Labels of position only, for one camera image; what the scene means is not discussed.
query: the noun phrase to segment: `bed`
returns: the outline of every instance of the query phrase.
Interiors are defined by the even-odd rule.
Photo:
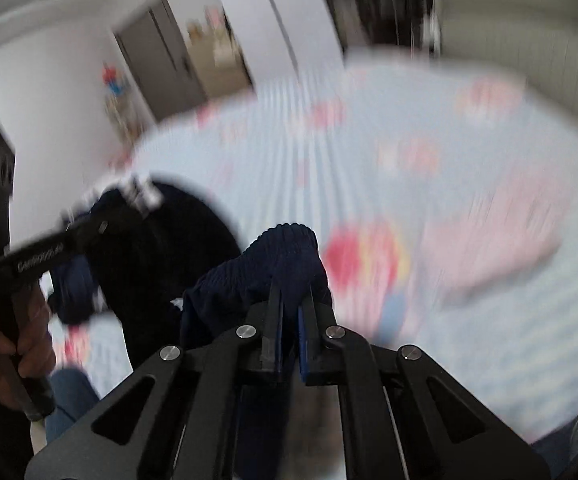
[[[478,42],[499,34],[495,25],[473,37],[482,17],[472,2],[459,13],[441,1],[443,53],[486,62],[356,53],[344,70],[322,67],[169,118],[136,147],[127,174],[194,192],[243,247],[281,222],[311,227],[338,322],[383,346],[421,346],[535,442],[578,414],[578,83],[555,95],[553,70],[521,70],[515,54]],[[547,66],[562,78],[575,58],[558,65],[554,52]],[[544,221],[562,243],[528,272],[445,301],[437,281],[420,278],[426,229],[518,181],[548,197]],[[58,360],[82,364],[101,395],[130,373],[112,316],[52,331]],[[307,402],[292,407],[283,477],[344,478],[335,391],[297,395]]]

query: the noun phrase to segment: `metal screw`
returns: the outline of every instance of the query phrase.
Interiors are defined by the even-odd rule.
[[[256,335],[256,327],[251,325],[241,325],[236,330],[236,335],[242,339],[248,339]]]
[[[329,339],[340,339],[341,337],[344,337],[346,331],[341,326],[333,325],[325,330],[325,334]]]
[[[180,349],[177,346],[169,345],[160,350],[160,358],[163,361],[173,361],[180,357]]]
[[[406,345],[402,347],[402,357],[408,361],[417,361],[422,357],[422,351],[415,345]]]

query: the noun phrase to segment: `black metal bracket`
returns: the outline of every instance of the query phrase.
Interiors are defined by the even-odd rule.
[[[287,351],[282,312],[274,287],[211,345],[162,348],[35,456],[25,478],[231,479],[242,388],[286,383],[282,359],[295,351],[307,385],[338,386],[349,479],[550,478],[541,457],[421,349],[371,346],[308,296]]]

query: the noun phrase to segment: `door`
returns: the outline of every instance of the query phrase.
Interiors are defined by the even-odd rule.
[[[157,121],[207,101],[166,0],[115,37]]]

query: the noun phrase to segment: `pink floral pattern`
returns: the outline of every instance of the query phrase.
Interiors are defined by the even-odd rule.
[[[295,170],[295,184],[296,187],[301,189],[306,187],[309,183],[309,161],[299,160]]]
[[[386,223],[346,226],[322,254],[338,321],[371,337],[387,295],[408,276],[409,258]]]
[[[195,122],[198,129],[204,129],[217,117],[220,107],[213,101],[208,102],[204,106],[200,106],[195,110]]]
[[[54,346],[56,367],[83,368],[90,353],[89,334],[86,326],[69,326],[64,342]]]
[[[211,175],[208,191],[212,195],[216,195],[226,189],[229,189],[230,185],[233,183],[234,171],[235,168],[233,161],[231,160],[228,160],[216,168],[216,171]]]
[[[440,167],[440,151],[428,139],[414,137],[400,142],[379,142],[378,167],[391,176],[401,172],[434,176]]]
[[[439,294],[464,297],[533,269],[558,250],[569,201],[557,171],[519,171],[468,213],[425,226],[421,261],[429,280]]]
[[[133,164],[133,149],[124,148],[118,155],[109,161],[109,168],[114,171],[127,171]]]
[[[339,92],[343,96],[347,96],[354,91],[363,88],[367,81],[367,70],[365,68],[352,67],[340,76]]]
[[[314,128],[325,130],[338,126],[344,120],[344,105],[340,99],[315,104],[307,119]]]
[[[288,132],[305,138],[329,131],[344,122],[345,106],[340,98],[314,104],[305,114],[297,115],[288,124]]]
[[[477,122],[496,122],[522,102],[524,86],[498,78],[481,78],[458,96],[457,109]]]
[[[247,125],[245,121],[224,124],[220,128],[220,142],[223,146],[229,146],[246,139]]]

